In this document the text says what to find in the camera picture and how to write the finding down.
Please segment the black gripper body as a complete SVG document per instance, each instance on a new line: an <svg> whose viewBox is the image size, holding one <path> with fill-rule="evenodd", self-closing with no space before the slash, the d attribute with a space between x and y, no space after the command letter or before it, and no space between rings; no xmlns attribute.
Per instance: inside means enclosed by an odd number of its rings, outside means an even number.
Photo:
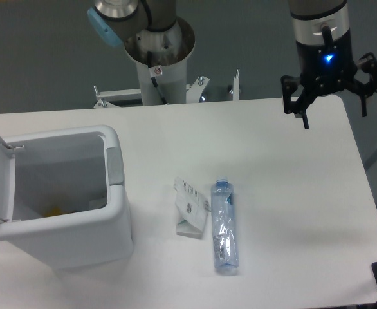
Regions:
<svg viewBox="0 0 377 309"><path fill-rule="evenodd" d="M320 88L321 95L342 90L339 79L351 82L357 72L353 60L351 33L333 41L330 47L325 45L305 45L296 43L300 61L300 82L304 90L312 92Z"/></svg>

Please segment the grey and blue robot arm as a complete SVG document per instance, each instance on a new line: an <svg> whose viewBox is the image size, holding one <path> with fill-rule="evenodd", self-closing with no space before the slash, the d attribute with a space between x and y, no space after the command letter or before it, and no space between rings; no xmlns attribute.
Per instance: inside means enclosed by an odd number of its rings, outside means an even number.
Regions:
<svg viewBox="0 0 377 309"><path fill-rule="evenodd" d="M377 59L353 59L346 1L288 3L300 62L300 75L281 78L284 112L307 120L316 98L348 90L361 106L377 93ZM110 46L123 45L140 70L147 105L182 103L186 60L195 46L194 31L176 13L175 1L95 1L87 17Z"/></svg>

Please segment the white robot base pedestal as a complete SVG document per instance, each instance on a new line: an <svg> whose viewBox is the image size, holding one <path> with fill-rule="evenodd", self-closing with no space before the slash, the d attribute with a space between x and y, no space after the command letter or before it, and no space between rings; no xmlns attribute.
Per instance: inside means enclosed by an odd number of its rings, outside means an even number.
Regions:
<svg viewBox="0 0 377 309"><path fill-rule="evenodd" d="M182 80L186 84L187 61L194 46L194 31L180 17L164 32L142 30L124 42L127 55L136 64L140 88L149 79L159 79L161 83Z"/></svg>

